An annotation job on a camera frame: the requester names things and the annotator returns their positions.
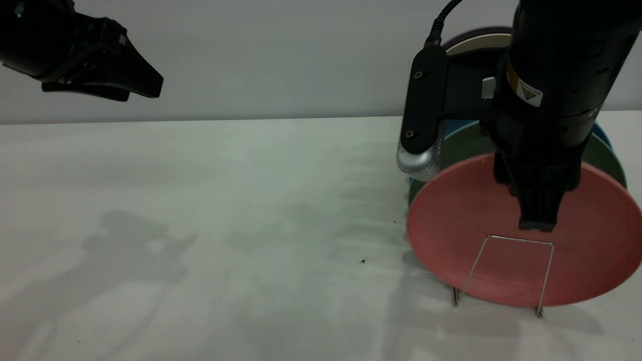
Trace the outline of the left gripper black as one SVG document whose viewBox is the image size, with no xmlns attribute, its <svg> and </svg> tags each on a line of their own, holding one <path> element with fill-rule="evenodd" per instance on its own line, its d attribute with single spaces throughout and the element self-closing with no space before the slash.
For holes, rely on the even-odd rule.
<svg viewBox="0 0 642 361">
<path fill-rule="evenodd" d="M 32 78 L 61 78 L 86 62 L 87 68 L 64 84 L 42 82 L 44 92 L 71 92 L 113 101 L 130 94 L 158 98 L 163 76 L 110 18 L 78 13 L 73 1 L 2 1 L 2 65 Z"/>
</svg>

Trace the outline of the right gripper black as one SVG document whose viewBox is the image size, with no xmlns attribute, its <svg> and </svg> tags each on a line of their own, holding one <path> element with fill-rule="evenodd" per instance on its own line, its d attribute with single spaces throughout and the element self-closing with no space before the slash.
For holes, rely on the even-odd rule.
<svg viewBox="0 0 642 361">
<path fill-rule="evenodd" d="M 630 48 L 493 49 L 498 87 L 487 123 L 495 179 L 518 201 L 518 227 L 550 233 L 580 155 Z"/>
</svg>

